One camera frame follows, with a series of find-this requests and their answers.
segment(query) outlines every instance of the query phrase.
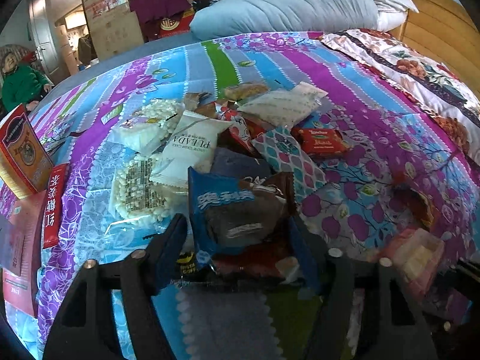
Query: green sweater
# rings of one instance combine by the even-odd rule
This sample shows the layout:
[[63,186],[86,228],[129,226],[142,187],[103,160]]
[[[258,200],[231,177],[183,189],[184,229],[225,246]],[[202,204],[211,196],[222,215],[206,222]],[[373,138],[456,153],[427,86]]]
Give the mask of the green sweater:
[[19,64],[13,73],[5,76],[2,88],[3,105],[7,112],[18,104],[29,103],[50,81],[27,64]]

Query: pink package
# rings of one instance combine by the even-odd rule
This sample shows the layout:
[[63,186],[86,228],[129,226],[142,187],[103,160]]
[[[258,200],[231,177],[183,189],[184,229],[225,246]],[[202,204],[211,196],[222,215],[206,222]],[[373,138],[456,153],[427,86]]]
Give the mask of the pink package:
[[407,228],[393,237],[378,255],[387,257],[404,274],[417,300],[429,290],[445,250],[444,242],[419,228]]

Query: maroon cloth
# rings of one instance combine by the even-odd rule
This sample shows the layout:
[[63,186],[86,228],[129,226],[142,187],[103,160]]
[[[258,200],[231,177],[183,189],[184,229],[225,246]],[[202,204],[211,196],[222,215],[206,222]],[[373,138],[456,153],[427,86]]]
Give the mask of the maroon cloth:
[[189,8],[191,5],[187,0],[131,0],[130,2],[130,10],[137,13],[140,26],[148,21],[172,17]]

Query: green stripe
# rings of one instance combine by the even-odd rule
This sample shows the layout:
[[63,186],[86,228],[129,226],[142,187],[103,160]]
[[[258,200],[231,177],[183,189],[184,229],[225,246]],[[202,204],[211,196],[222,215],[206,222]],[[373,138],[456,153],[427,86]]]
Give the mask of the green stripe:
[[71,98],[71,100],[67,104],[66,108],[60,113],[59,117],[62,117],[63,115],[65,115],[67,113],[67,111],[74,105],[74,103],[78,100],[78,98],[82,95],[82,93],[85,92],[86,89],[90,85],[92,85],[95,82],[96,79],[97,79],[97,77],[95,77],[94,79],[91,79],[90,81],[87,81],[87,85],[85,85],[84,88],[82,88],[73,98]]
[[207,55],[212,61],[215,76],[217,77],[217,97],[223,97],[223,88],[231,85],[238,85],[239,79],[232,63],[222,50],[218,49],[218,44],[211,40],[202,42],[202,46],[207,50]]

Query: headboard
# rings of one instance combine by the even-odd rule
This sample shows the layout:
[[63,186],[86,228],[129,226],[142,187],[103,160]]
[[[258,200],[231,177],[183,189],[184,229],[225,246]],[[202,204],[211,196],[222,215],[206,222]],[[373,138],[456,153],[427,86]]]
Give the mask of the headboard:
[[453,0],[412,0],[406,22],[390,31],[397,39],[448,68],[480,98],[480,33]]

